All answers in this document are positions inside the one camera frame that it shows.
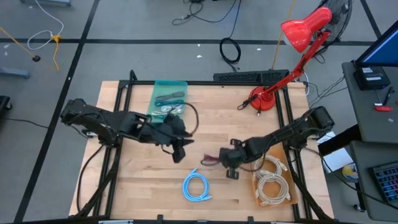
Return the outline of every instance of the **red lamp shade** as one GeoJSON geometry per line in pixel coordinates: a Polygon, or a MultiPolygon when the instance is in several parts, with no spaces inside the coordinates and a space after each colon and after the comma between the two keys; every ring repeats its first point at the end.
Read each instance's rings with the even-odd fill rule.
{"type": "Polygon", "coordinates": [[[280,26],[293,47],[302,53],[311,42],[312,34],[331,21],[331,11],[320,7],[304,20],[291,20],[280,26]]]}

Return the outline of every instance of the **fan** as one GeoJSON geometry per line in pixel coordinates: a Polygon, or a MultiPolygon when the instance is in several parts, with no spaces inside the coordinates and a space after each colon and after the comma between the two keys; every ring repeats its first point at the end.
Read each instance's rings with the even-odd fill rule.
{"type": "Polygon", "coordinates": [[[331,44],[340,41],[340,37],[348,25],[348,21],[353,11],[352,0],[322,0],[318,7],[325,6],[331,10],[331,21],[323,27],[330,30],[331,35],[326,40],[325,46],[320,49],[317,54],[324,52],[331,44]]]}

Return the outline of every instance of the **black desk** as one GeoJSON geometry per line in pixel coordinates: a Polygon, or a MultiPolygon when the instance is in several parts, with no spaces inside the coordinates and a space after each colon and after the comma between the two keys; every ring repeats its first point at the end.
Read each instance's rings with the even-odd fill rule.
{"type": "MultiPolygon", "coordinates": [[[[382,200],[380,193],[377,191],[376,184],[369,175],[368,168],[398,161],[398,145],[352,141],[349,144],[349,148],[351,149],[352,157],[356,164],[361,190],[382,200]]],[[[398,222],[397,210],[366,196],[363,196],[363,200],[371,219],[398,222]]]]}
{"type": "Polygon", "coordinates": [[[398,68],[384,67],[396,93],[391,95],[387,104],[393,108],[393,111],[379,112],[373,109],[374,103],[379,102],[377,94],[380,100],[384,101],[389,86],[383,90],[377,90],[377,94],[374,90],[361,91],[353,76],[354,65],[351,62],[345,62],[341,66],[358,124],[320,144],[320,153],[322,155],[329,154],[347,146],[353,140],[398,144],[398,105],[396,104],[396,100],[398,100],[398,68]]]}

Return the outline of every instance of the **red desk lamp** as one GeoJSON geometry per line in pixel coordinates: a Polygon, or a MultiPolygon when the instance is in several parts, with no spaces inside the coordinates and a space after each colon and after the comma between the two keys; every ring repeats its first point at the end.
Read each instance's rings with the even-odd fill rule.
{"type": "Polygon", "coordinates": [[[318,48],[321,47],[331,34],[330,31],[321,30],[321,28],[330,21],[330,9],[327,7],[320,7],[304,20],[291,20],[281,24],[285,36],[300,53],[308,47],[311,42],[312,34],[315,32],[317,32],[317,39],[289,75],[269,88],[259,86],[253,89],[249,95],[248,101],[254,109],[258,110],[258,112],[271,109],[275,105],[274,93],[303,74],[304,65],[314,56],[318,48]]]}

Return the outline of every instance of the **lamp arm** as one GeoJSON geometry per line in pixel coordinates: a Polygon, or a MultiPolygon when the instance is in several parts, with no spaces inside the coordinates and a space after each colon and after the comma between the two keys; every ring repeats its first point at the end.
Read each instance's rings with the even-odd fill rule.
{"type": "Polygon", "coordinates": [[[286,86],[289,82],[292,82],[294,79],[300,77],[304,72],[305,64],[307,64],[307,62],[315,55],[315,53],[322,46],[322,44],[326,42],[330,34],[331,32],[329,31],[318,31],[317,39],[312,43],[309,50],[303,55],[293,71],[281,81],[265,89],[260,94],[273,94],[276,91],[280,90],[282,87],[286,86]]]}

